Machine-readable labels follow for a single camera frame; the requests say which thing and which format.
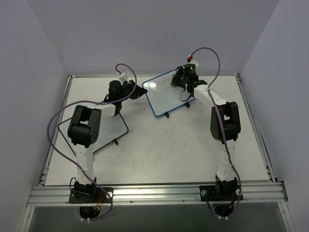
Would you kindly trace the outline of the green whiteboard eraser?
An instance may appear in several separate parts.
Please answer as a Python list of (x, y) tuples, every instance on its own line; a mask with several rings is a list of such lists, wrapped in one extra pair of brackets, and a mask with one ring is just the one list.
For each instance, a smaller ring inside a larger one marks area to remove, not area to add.
[(173, 86), (173, 87), (177, 87), (177, 86), (178, 86), (178, 85), (177, 85), (177, 77), (176, 77), (176, 75), (173, 75), (170, 84), (171, 84), (171, 86)]

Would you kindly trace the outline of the blue framed whiteboard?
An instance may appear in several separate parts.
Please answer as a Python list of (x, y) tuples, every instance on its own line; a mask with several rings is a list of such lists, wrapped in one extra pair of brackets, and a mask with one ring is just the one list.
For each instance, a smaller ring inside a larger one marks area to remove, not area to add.
[(183, 105), (190, 106), (194, 98), (183, 88), (173, 87), (171, 81), (176, 70), (171, 70), (142, 83), (146, 97), (155, 117), (169, 117), (169, 112)]

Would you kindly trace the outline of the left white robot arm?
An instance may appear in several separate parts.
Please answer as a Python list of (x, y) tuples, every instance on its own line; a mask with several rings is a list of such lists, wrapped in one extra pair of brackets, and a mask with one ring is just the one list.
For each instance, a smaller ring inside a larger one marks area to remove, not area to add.
[(77, 149), (75, 152), (77, 176), (73, 194), (79, 194), (85, 202), (93, 202), (100, 193), (100, 189), (95, 185), (93, 150), (94, 143), (99, 137), (102, 119), (117, 116), (124, 100), (138, 99), (147, 92), (132, 80), (115, 80), (109, 83), (108, 94), (98, 107), (88, 108), (83, 105), (75, 107), (68, 127), (68, 137)]

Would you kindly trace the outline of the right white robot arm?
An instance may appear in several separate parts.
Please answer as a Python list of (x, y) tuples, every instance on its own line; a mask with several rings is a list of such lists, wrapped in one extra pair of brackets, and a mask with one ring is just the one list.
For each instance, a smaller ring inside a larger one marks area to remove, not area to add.
[(212, 91), (206, 81), (199, 79), (193, 63), (176, 68), (171, 86), (183, 88), (189, 93), (189, 97), (201, 101), (211, 109), (210, 132), (220, 149), (214, 193), (222, 200), (232, 193), (239, 194), (239, 175), (233, 164), (236, 141), (241, 131), (238, 104), (227, 101)]

